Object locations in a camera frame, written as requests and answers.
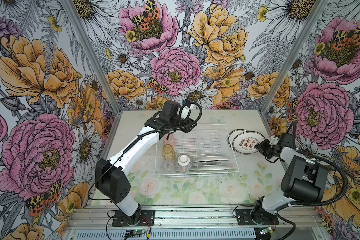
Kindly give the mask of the amber glass cup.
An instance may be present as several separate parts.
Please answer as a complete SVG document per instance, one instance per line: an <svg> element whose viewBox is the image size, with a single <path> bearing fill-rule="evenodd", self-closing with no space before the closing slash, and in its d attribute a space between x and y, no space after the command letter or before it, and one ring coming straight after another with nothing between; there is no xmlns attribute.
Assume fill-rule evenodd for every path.
<svg viewBox="0 0 360 240"><path fill-rule="evenodd" d="M174 161L176 158L175 150L172 145L166 144L162 148L162 157L164 161Z"/></svg>

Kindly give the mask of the left aluminium frame post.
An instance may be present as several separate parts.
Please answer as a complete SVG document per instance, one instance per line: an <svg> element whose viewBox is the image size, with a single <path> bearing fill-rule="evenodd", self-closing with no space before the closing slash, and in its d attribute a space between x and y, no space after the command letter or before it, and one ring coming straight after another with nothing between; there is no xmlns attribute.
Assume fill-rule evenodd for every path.
<svg viewBox="0 0 360 240"><path fill-rule="evenodd" d="M63 9L66 11L68 15L68 19L72 24L73 28L75 29L75 33L82 44L84 51L86 52L89 61L94 68L94 71L103 86L105 94L108 97L109 103L116 114L117 117L120 117L122 111L121 108L114 96L114 93L110 87L108 80L106 79L106 74L103 71L103 68L98 60L97 54L93 48L91 40L86 33L86 28L80 19L80 16L76 10L76 7L73 1L62 1Z"/></svg>

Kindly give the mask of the green circuit board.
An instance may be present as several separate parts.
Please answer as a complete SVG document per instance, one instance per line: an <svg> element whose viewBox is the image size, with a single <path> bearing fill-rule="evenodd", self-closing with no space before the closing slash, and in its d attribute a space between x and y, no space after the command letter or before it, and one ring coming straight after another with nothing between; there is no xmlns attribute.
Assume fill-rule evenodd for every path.
<svg viewBox="0 0 360 240"><path fill-rule="evenodd" d="M128 231L126 231L124 238L125 239L133 238L133 237L140 238L145 233L146 233L146 231L143 231L143 230L128 230Z"/></svg>

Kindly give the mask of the green rim hao shi plate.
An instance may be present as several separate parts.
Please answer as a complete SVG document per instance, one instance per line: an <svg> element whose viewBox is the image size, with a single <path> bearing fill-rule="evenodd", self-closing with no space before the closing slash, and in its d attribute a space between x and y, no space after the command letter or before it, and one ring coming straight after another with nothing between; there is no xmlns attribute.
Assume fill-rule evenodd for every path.
<svg viewBox="0 0 360 240"><path fill-rule="evenodd" d="M207 162L225 162L229 161L230 159L223 157L223 156L205 156L199 159L194 160L194 163L207 163Z"/></svg>

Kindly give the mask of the right aluminium frame post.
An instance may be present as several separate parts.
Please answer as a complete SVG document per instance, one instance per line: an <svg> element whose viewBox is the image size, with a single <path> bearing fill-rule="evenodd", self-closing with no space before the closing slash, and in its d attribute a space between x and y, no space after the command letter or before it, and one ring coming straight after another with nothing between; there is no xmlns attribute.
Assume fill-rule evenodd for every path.
<svg viewBox="0 0 360 240"><path fill-rule="evenodd" d="M319 17L324 12L326 6L328 4L328 1L316 1L311 13L308 15L308 18L306 22L303 25L302 31L297 34L296 40L294 44L292 45L291 50L289 51L287 58L285 62L283 63L274 84L272 85L269 93L267 94L262 107L260 109L260 113L262 115L265 114L269 104L273 101L274 97L278 93L279 88L281 87L282 83L284 82L284 79L286 78L289 69L291 65L293 64L294 60L298 56L298 50L300 50L306 40L308 39L309 35L312 32L312 29L314 29L317 25L317 22L319 20Z"/></svg>

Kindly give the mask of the ribbed white bowl upside down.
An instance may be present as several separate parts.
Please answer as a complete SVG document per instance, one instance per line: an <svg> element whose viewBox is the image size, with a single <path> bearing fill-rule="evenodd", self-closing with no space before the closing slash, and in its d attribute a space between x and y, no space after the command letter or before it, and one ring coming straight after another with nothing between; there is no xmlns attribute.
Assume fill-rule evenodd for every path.
<svg viewBox="0 0 360 240"><path fill-rule="evenodd" d="M178 156L175 166L176 172L186 173L190 171L192 167L193 167L193 161L190 156L188 155Z"/></svg>

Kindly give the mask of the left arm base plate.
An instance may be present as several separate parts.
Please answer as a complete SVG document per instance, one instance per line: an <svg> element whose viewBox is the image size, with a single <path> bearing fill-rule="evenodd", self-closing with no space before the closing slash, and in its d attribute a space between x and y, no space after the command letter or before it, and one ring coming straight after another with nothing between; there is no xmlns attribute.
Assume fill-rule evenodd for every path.
<svg viewBox="0 0 360 240"><path fill-rule="evenodd" d="M112 226L113 227L153 227L155 222L155 210L137 210L131 217L121 210L116 211Z"/></svg>

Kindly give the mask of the aluminium front rail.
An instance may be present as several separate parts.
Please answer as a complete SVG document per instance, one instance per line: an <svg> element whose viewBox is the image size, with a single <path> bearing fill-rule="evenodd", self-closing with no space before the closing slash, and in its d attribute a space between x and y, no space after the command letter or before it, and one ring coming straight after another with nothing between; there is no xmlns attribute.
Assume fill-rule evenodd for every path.
<svg viewBox="0 0 360 240"><path fill-rule="evenodd" d="M233 205L214 206L148 206L142 211L154 210L154 229L195 229L195 228L238 228L237 218L233 216ZM67 229L104 229L109 220L112 206L89 206L76 210ZM318 213L312 207L293 207L282 210L280 215L298 227L321 227Z"/></svg>

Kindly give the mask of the front plate in rack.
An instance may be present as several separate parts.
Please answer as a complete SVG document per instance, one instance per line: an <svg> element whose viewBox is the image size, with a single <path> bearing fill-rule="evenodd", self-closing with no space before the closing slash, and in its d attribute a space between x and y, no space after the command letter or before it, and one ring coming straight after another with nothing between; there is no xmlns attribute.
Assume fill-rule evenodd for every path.
<svg viewBox="0 0 360 240"><path fill-rule="evenodd" d="M228 171L231 170L230 167L224 165L202 165L195 169L192 169L192 172L200 172L200 171Z"/></svg>

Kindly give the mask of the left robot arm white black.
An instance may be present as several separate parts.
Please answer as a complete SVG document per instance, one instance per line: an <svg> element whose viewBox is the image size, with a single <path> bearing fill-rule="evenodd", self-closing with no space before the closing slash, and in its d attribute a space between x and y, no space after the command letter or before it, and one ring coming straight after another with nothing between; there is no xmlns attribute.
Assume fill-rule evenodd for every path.
<svg viewBox="0 0 360 240"><path fill-rule="evenodd" d="M130 194L128 175L145 152L165 135L176 131L189 133L197 126L203 109L200 104L184 100L182 104L166 101L162 110L149 118L138 135L110 159L96 163L94 187L118 207L123 221L136 225L141 219L141 205Z"/></svg>

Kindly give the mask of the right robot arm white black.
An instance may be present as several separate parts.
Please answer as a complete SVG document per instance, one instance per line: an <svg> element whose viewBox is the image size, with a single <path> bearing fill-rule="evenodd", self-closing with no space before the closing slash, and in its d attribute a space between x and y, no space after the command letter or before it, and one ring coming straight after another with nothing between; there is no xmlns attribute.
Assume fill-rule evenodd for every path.
<svg viewBox="0 0 360 240"><path fill-rule="evenodd" d="M266 160L276 158L288 165L281 189L255 202L251 211L256 224L277 223L276 213L292 206L292 202L320 203L322 201L328 170L298 152L295 136L282 133L255 145Z"/></svg>

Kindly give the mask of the red character plate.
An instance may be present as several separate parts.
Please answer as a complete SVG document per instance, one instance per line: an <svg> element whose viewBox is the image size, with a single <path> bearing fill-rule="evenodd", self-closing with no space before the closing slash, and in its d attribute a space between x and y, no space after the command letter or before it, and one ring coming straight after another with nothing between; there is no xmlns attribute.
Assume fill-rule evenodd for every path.
<svg viewBox="0 0 360 240"><path fill-rule="evenodd" d="M237 153L253 154L259 151L255 148L255 146L264 140L265 137L262 134L253 131L246 131L234 137L232 147Z"/></svg>

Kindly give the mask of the pink glass cup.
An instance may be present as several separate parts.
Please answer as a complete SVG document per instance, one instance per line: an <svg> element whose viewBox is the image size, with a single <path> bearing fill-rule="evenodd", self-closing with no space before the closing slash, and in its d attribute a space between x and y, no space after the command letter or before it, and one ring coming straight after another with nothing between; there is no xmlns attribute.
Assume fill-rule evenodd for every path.
<svg viewBox="0 0 360 240"><path fill-rule="evenodd" d="M174 134L166 134L163 139L163 144L170 145L174 148L176 146L176 139L174 137Z"/></svg>

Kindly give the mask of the aluminium frame post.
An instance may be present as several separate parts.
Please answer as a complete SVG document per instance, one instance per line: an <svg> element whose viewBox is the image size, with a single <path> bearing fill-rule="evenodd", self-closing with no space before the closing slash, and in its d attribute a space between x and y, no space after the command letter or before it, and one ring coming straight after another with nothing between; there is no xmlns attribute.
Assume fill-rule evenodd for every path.
<svg viewBox="0 0 360 240"><path fill-rule="evenodd" d="M317 22L319 20L319 17L324 12L326 6L328 4L328 1L316 1L311 13L308 15L308 18L306 22L303 25L302 31L297 34L296 40L294 44L292 45L291 50L289 51L287 58L285 62L283 63L274 84L272 85L269 93L267 94L262 107L260 109L260 113L262 115L265 114L269 104L273 101L274 97L278 93L279 88L281 87L282 83L284 82L284 79L286 78L289 69L291 65L293 64L294 60L298 56L298 50L300 50L306 40L308 39L309 35L312 32L312 29L314 29L317 25Z"/></svg>
<svg viewBox="0 0 360 240"><path fill-rule="evenodd" d="M80 19L80 16L76 10L76 7L73 1L62 1L63 9L66 11L68 15L68 19L72 24L73 28L75 29L75 33L82 44L84 51L86 52L89 61L94 68L94 71L103 86L105 94L108 97L109 103L116 114L117 117L120 117L122 111L121 108L114 96L114 93L110 87L108 80L106 79L106 74L103 71L103 68L98 60L97 54L93 48L91 40L86 33L86 28Z"/></svg>

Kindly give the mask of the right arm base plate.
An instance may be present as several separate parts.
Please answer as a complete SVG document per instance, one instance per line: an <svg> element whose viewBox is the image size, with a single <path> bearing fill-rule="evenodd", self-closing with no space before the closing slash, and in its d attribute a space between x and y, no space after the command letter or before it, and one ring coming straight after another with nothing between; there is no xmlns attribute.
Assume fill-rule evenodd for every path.
<svg viewBox="0 0 360 240"><path fill-rule="evenodd" d="M264 210L255 211L253 209L236 209L234 210L239 226L249 225L279 225L279 219L276 215L272 215Z"/></svg>

